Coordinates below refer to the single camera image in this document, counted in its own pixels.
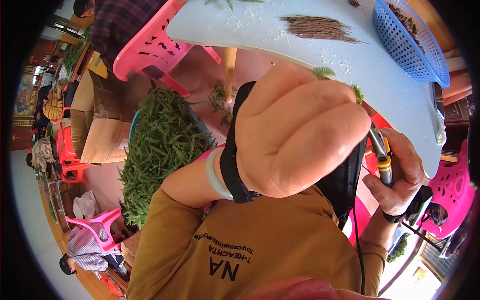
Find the black hair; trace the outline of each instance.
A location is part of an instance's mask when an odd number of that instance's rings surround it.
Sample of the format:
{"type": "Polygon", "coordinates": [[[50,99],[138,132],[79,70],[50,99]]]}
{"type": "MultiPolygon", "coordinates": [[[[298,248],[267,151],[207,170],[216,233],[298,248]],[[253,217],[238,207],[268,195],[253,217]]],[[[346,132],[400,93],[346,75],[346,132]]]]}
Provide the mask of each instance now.
{"type": "Polygon", "coordinates": [[[68,255],[64,254],[61,258],[60,258],[60,269],[67,275],[72,275],[72,274],[76,274],[77,271],[75,270],[73,273],[72,271],[70,270],[70,266],[68,266],[68,255]]]}
{"type": "Polygon", "coordinates": [[[78,18],[84,18],[82,15],[87,11],[90,0],[75,0],[73,4],[73,13],[78,18]]]}
{"type": "Polygon", "coordinates": [[[33,157],[33,155],[31,153],[27,154],[27,165],[29,167],[32,167],[35,170],[35,167],[32,164],[32,157],[33,157]]]}

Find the pliers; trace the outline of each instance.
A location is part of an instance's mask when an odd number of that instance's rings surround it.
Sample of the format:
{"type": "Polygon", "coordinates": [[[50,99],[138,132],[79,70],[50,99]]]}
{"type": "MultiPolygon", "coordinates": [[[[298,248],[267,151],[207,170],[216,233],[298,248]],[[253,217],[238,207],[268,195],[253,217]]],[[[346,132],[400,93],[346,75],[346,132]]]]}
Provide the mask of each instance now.
{"type": "Polygon", "coordinates": [[[390,146],[386,137],[382,136],[380,130],[372,122],[368,137],[372,141],[372,149],[377,158],[377,167],[380,171],[380,180],[384,185],[392,187],[392,159],[390,157],[390,146]]]}

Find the black wrist strap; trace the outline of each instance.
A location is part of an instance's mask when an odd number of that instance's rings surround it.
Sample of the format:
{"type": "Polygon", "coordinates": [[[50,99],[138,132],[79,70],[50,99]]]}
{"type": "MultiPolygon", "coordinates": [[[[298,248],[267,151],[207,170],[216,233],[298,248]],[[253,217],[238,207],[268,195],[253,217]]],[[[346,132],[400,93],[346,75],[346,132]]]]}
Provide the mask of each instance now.
{"type": "Polygon", "coordinates": [[[386,212],[382,211],[383,215],[384,215],[384,218],[385,220],[387,220],[388,222],[394,224],[394,223],[400,223],[403,219],[405,219],[405,217],[407,216],[407,212],[404,212],[403,214],[401,215],[398,215],[398,216],[392,216],[392,215],[389,215],[387,214],[386,212]]]}
{"type": "Polygon", "coordinates": [[[225,149],[220,156],[220,170],[223,181],[232,194],[233,201],[238,204],[248,203],[252,201],[253,197],[260,196],[257,192],[249,191],[240,178],[237,168],[237,145],[235,144],[235,121],[237,119],[237,113],[254,84],[255,82],[249,82],[242,85],[237,93],[235,105],[233,106],[233,117],[230,122],[227,141],[225,142],[225,149]]]}

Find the yellow striped shirt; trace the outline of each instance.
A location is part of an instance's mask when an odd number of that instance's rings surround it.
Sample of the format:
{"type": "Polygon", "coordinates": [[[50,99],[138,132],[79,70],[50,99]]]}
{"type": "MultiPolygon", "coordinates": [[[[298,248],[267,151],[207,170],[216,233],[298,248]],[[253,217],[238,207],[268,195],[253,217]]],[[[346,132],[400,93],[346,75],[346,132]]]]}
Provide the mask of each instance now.
{"type": "Polygon", "coordinates": [[[52,92],[51,97],[43,104],[43,114],[50,120],[60,120],[63,110],[63,97],[57,92],[52,92]]]}

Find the plastic bag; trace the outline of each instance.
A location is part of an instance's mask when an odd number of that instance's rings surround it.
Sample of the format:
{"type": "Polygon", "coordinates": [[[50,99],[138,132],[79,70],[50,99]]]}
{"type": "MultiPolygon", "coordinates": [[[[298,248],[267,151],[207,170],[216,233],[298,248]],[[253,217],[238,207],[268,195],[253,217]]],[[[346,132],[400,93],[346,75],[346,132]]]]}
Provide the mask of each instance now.
{"type": "Polygon", "coordinates": [[[77,219],[91,219],[99,214],[92,191],[85,192],[81,197],[73,200],[73,213],[77,219]]]}

